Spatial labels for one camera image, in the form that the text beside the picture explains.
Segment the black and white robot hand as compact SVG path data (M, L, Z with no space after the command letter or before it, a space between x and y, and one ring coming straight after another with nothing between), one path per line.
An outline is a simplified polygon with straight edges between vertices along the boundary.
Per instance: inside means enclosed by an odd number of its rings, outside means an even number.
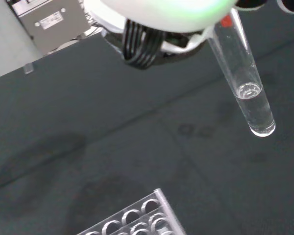
M103 37L129 66L145 70L199 51L231 10L256 11L264 0L86 0Z

